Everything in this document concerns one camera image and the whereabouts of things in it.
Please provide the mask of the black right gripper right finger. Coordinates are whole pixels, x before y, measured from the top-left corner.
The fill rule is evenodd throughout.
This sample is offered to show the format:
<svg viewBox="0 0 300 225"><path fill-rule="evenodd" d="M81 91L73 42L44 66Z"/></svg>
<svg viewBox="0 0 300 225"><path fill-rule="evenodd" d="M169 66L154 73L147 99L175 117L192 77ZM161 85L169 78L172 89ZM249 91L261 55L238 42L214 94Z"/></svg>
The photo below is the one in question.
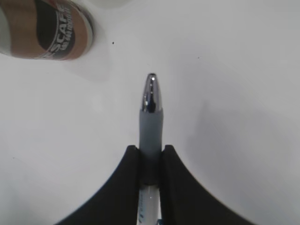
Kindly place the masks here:
<svg viewBox="0 0 300 225"><path fill-rule="evenodd" d="M251 224L208 192L186 168L172 145L166 145L161 153L159 191L165 225Z"/></svg>

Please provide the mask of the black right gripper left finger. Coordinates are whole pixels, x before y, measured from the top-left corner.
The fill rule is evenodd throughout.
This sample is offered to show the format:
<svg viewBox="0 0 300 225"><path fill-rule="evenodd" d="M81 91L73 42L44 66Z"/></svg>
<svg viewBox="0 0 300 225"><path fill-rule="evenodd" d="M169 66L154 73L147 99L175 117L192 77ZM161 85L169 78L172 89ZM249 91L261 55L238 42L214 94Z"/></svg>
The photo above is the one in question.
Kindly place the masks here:
<svg viewBox="0 0 300 225"><path fill-rule="evenodd" d="M139 197L140 152L126 148L107 182L59 225L135 225Z"/></svg>

